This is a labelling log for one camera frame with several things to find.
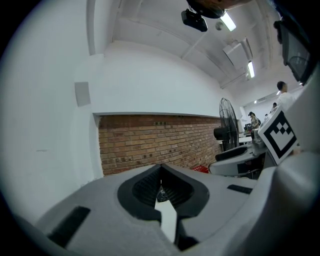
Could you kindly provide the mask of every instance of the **ceiling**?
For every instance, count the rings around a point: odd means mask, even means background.
[[[273,28],[279,19],[265,0],[253,0],[228,10],[236,24],[216,29],[220,19],[205,18],[208,31],[200,32],[182,22],[181,12],[188,8],[186,0],[122,0],[112,40],[149,45],[174,54],[219,81],[225,88],[245,83],[247,70],[236,70],[223,48],[247,37],[256,77],[281,61],[281,47]]]

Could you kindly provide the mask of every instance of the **ceiling light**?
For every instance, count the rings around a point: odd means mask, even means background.
[[[237,27],[227,12],[221,17],[221,20],[230,31],[234,30]]]
[[[252,64],[252,61],[249,62],[248,69],[249,69],[250,77],[254,78],[255,77],[255,71],[254,71],[254,65]]]

